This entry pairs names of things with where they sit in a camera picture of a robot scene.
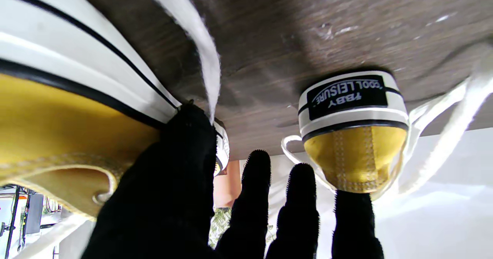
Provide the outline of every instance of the white shoelace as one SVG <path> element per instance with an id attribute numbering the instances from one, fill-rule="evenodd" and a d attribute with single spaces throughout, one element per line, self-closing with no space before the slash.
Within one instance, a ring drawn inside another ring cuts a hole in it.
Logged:
<path id="1" fill-rule="evenodd" d="M 380 197 L 391 201 L 398 196 L 411 194 L 423 186 L 443 165 L 450 154 L 454 151 L 462 135 L 473 121 L 474 115 L 483 104 L 484 100 L 493 92 L 493 52 L 488 52 L 483 59 L 474 67 L 472 74 L 462 83 L 454 87 L 443 96 L 434 98 L 427 103 L 415 108 L 409 113 L 409 133 L 403 151 L 402 166 L 393 168 L 390 183 L 383 189 L 372 194 L 372 199 Z M 445 125 L 439 140 L 425 163 L 416 167 L 413 175 L 408 181 L 399 183 L 399 177 L 407 162 L 413 155 L 422 131 L 438 115 L 455 103 L 449 122 Z M 290 141 L 301 141 L 301 137 L 292 135 L 281 141 L 281 148 L 285 155 L 295 164 L 301 163 L 294 154 L 287 150 Z M 331 185 L 315 168 L 315 178 L 322 185 L 335 193 L 335 187 Z"/>
<path id="2" fill-rule="evenodd" d="M 214 40 L 190 0 L 156 0 L 176 23 L 187 32 L 199 52 L 202 78 L 209 102 L 211 124 L 220 92 L 221 68 Z"/>

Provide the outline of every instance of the white wall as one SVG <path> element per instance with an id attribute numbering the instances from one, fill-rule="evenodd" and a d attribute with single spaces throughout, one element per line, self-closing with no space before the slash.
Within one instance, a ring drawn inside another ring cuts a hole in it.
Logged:
<path id="1" fill-rule="evenodd" d="M 420 165 L 438 136 L 422 137 L 403 175 Z M 420 190 L 375 206 L 376 233 L 388 259 L 493 258 L 493 129 L 467 131 L 445 165 Z M 305 153 L 297 154 L 308 162 Z M 284 155 L 271 157 L 269 223 L 276 224 L 285 203 L 293 163 Z M 317 184 L 320 214 L 318 258 L 331 258 L 335 227 L 334 196 Z"/>

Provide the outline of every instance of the wooden surface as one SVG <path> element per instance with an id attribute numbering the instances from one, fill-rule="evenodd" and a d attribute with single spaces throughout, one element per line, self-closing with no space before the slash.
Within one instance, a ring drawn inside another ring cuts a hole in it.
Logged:
<path id="1" fill-rule="evenodd" d="M 206 108 L 195 47 L 153 0 L 89 0 L 180 100 Z M 298 99 L 328 73 L 380 66 L 409 110 L 469 75 L 493 43 L 493 0 L 192 0 L 221 55 L 216 117 L 231 159 L 281 154 Z M 448 116 L 425 135 L 440 132 Z M 493 126 L 491 99 L 472 129 Z M 290 147 L 302 151 L 301 145 Z"/>

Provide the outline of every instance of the shoelace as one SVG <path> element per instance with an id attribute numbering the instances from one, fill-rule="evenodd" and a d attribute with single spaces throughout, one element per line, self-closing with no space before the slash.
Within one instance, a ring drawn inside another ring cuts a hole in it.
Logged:
<path id="1" fill-rule="evenodd" d="M 382 189 L 372 194 L 376 201 L 380 197 L 386 201 L 398 196 L 411 194 L 423 186 L 443 165 L 454 151 L 462 135 L 473 121 L 484 100 L 493 92 L 493 52 L 489 51 L 474 66 L 472 74 L 446 94 L 434 98 L 415 108 L 409 113 L 409 133 L 399 163 L 394 166 L 389 182 Z M 438 115 L 458 102 L 449 122 L 445 125 L 433 151 L 423 165 L 416 167 L 408 181 L 399 183 L 399 177 L 411 159 L 422 131 Z M 295 164 L 301 163 L 294 154 L 287 150 L 290 141 L 301 141 L 297 135 L 288 136 L 281 141 L 284 154 Z M 335 194 L 335 187 L 320 174 L 321 169 L 315 166 L 315 178 Z"/>

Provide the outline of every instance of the finger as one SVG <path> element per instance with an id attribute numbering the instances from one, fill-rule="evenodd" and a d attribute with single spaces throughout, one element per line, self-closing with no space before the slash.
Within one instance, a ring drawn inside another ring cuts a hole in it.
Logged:
<path id="1" fill-rule="evenodd" d="M 166 214 L 194 229 L 198 238 L 207 243 L 213 216 L 215 129 L 202 109 L 184 104 L 168 122 L 161 143 L 164 149 L 160 163 L 166 178 L 158 178 L 162 181 L 156 185 L 167 187 L 163 185 L 166 180 L 170 186 L 163 196 L 170 207 Z"/>
<path id="2" fill-rule="evenodd" d="M 375 216 L 370 194 L 337 191 L 336 229 L 332 258 L 383 259 L 384 251 L 375 237 Z"/>
<path id="3" fill-rule="evenodd" d="M 233 204 L 229 228 L 217 243 L 216 250 L 224 257 L 264 258 L 270 183 L 269 154 L 255 150 L 243 171 L 241 194 Z"/>
<path id="4" fill-rule="evenodd" d="M 315 173 L 308 164 L 297 164 L 289 174 L 287 200 L 278 216 L 276 240 L 267 259 L 315 258 L 319 238 Z"/>

